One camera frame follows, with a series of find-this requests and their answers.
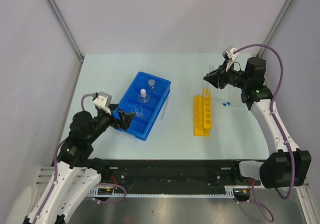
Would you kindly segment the glass flask with white stopper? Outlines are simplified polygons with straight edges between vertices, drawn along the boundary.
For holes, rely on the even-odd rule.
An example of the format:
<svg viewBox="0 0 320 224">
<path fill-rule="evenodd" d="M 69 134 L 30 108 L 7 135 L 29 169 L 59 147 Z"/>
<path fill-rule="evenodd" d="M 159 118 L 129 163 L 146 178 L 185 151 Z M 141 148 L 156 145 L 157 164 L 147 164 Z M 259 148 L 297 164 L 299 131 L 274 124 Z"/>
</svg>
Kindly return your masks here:
<svg viewBox="0 0 320 224">
<path fill-rule="evenodd" d="M 137 95 L 137 100 L 144 104 L 149 104 L 151 101 L 151 95 L 146 89 L 140 89 Z"/>
</svg>

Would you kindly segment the small clear glass flask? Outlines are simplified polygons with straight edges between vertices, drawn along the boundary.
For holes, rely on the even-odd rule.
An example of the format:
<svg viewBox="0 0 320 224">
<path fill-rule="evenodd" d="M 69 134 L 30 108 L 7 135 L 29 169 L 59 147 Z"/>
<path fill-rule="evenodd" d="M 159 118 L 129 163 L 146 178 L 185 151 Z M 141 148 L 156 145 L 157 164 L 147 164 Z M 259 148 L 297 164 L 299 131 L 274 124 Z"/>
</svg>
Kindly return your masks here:
<svg viewBox="0 0 320 224">
<path fill-rule="evenodd" d="M 148 85 L 149 85 L 149 86 L 148 86 L 149 90 L 150 90 L 151 92 L 156 92 L 156 90 L 157 90 L 156 80 L 153 79 L 153 78 L 150 78 L 147 83 L 148 83 Z"/>
</svg>

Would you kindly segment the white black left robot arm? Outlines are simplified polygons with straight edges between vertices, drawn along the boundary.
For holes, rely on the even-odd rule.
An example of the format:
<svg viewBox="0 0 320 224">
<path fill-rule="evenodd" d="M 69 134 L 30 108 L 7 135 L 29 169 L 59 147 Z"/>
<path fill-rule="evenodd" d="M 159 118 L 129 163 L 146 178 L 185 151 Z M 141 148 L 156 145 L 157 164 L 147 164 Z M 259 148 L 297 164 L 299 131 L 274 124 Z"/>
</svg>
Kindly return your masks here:
<svg viewBox="0 0 320 224">
<path fill-rule="evenodd" d="M 96 117 L 84 110 L 73 116 L 68 137 L 54 153 L 53 175 L 24 223 L 68 223 L 89 191 L 109 181 L 109 164 L 99 158 L 88 160 L 92 144 L 110 126 L 127 130 L 136 115 L 125 113 L 117 104 L 111 107 L 118 118 L 104 109 L 98 109 Z"/>
</svg>

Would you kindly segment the clear glass test tube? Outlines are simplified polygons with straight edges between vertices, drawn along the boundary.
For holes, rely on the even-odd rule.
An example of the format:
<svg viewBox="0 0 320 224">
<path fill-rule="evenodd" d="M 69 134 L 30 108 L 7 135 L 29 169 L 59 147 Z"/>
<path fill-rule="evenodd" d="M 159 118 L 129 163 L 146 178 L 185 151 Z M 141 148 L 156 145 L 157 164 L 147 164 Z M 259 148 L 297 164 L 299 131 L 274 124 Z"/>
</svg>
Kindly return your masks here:
<svg viewBox="0 0 320 224">
<path fill-rule="evenodd" d="M 170 96 L 167 97 L 164 105 L 163 105 L 163 108 L 162 108 L 162 114 L 161 114 L 161 120 L 164 120 L 165 119 L 165 115 L 166 115 L 166 111 L 167 111 L 167 107 L 168 107 L 168 104 L 169 104 L 169 101 L 170 101 Z"/>
<path fill-rule="evenodd" d="M 210 65 L 209 66 L 209 71 L 208 71 L 208 75 L 211 75 L 213 73 L 213 71 L 215 70 L 214 65 Z"/>
</svg>

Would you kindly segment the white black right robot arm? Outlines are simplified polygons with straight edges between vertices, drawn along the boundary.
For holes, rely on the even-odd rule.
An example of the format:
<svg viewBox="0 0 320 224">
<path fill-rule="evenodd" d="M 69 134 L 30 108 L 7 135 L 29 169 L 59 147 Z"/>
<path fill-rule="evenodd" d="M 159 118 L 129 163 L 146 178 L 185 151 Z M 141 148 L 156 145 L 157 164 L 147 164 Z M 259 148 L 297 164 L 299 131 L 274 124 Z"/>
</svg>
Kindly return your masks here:
<svg viewBox="0 0 320 224">
<path fill-rule="evenodd" d="M 236 71 L 224 61 L 217 69 L 204 76 L 204 80 L 217 89 L 227 85 L 241 89 L 241 101 L 256 118 L 266 140 L 269 157 L 264 161 L 241 161 L 231 171 L 235 184 L 255 179 L 265 188 L 303 185 L 311 163 L 311 154 L 301 150 L 290 137 L 280 115 L 273 94 L 265 85 L 266 61 L 250 57 L 244 70 Z"/>
</svg>

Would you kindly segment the clear glass beaker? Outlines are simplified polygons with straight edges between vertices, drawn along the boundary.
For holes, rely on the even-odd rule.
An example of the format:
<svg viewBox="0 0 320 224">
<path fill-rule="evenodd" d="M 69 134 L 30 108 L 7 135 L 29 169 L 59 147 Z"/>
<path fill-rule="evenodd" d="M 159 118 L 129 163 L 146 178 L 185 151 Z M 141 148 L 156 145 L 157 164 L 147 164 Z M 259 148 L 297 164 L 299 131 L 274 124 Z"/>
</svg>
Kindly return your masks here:
<svg viewBox="0 0 320 224">
<path fill-rule="evenodd" d="M 144 113 L 143 113 L 143 107 L 140 104 L 135 104 L 132 106 L 132 111 L 135 113 L 135 116 L 138 118 L 143 118 Z"/>
</svg>

